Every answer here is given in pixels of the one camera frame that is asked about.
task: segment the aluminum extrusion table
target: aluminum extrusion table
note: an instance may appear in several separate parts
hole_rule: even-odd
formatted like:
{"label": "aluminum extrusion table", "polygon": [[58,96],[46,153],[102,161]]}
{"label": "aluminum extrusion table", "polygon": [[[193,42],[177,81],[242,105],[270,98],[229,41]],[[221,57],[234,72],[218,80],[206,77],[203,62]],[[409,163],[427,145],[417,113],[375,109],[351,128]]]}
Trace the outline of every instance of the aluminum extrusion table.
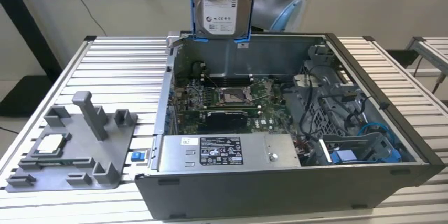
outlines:
{"label": "aluminum extrusion table", "polygon": [[[345,46],[393,100],[419,134],[448,163],[448,109],[409,74],[386,50],[363,37],[342,37]],[[54,88],[0,159],[0,223],[162,223],[155,221],[133,182],[146,162],[133,163],[133,151],[153,146],[153,133],[167,61],[166,38],[98,37],[82,44]],[[114,190],[9,193],[6,178],[34,145],[54,105],[71,104],[78,90],[90,90],[106,112],[127,108],[139,114],[122,184]],[[399,190],[375,209],[250,217],[187,223],[447,223],[448,169],[421,187]]]}

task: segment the metal case panel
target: metal case panel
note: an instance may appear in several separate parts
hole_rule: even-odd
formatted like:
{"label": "metal case panel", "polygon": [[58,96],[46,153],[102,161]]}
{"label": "metal case panel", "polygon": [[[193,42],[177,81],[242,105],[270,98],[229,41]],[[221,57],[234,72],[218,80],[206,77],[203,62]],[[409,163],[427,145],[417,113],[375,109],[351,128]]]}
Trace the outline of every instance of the metal case panel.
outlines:
{"label": "metal case panel", "polygon": [[149,176],[137,185],[155,219],[298,214],[374,208],[415,186],[429,165],[321,167]]}

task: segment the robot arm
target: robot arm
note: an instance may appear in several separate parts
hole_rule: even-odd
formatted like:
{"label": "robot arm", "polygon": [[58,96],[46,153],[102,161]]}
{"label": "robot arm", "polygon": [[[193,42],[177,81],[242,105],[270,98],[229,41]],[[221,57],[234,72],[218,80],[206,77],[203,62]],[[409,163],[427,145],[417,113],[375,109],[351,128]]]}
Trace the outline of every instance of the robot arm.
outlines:
{"label": "robot arm", "polygon": [[253,26],[269,31],[285,31],[301,6],[301,0],[255,0]]}

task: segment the blue clip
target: blue clip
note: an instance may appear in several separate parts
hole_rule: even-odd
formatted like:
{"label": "blue clip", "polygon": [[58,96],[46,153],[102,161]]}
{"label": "blue clip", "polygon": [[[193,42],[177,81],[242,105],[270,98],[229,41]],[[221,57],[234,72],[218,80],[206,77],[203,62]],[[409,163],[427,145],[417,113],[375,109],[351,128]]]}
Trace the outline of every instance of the blue clip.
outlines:
{"label": "blue clip", "polygon": [[131,161],[138,162],[138,161],[145,161],[146,160],[146,153],[145,152],[134,152],[131,155]]}

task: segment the sticker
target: sticker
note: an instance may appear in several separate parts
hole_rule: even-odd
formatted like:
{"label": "sticker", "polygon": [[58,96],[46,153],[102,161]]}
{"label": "sticker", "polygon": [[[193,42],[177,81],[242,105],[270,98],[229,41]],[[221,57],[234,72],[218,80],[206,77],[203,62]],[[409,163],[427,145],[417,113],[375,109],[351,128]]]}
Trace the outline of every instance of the sticker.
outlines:
{"label": "sticker", "polygon": [[198,145],[199,138],[198,137],[183,137],[181,141],[181,145]]}
{"label": "sticker", "polygon": [[203,0],[203,26],[211,34],[235,34],[239,0]]}
{"label": "sticker", "polygon": [[202,137],[202,165],[243,165],[239,137]]}

